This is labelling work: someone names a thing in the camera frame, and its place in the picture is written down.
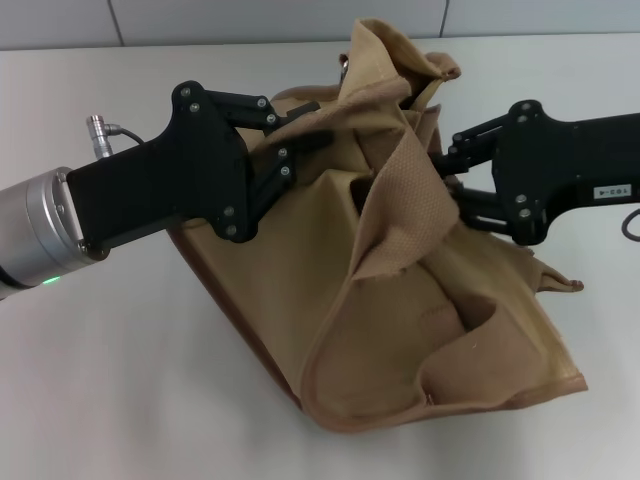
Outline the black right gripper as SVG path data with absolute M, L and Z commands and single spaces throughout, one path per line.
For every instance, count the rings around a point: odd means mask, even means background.
M 565 122 L 524 100 L 506 117 L 454 134 L 445 153 L 432 155 L 439 175 L 467 173 L 492 159 L 497 194 L 449 187 L 461 221 L 538 245 L 570 210 L 639 201 L 639 115 Z

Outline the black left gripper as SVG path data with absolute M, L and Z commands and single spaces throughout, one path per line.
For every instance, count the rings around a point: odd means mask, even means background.
M 264 96 L 210 91 L 188 81 L 174 89 L 171 104 L 158 137 L 67 175 L 87 246 L 112 249 L 191 219 L 206 220 L 224 239 L 247 242 L 296 182 L 297 160 L 334 137 L 321 130 L 253 154 L 261 164 L 250 181 L 239 129 L 270 135 L 317 111 L 318 102 L 280 115 Z

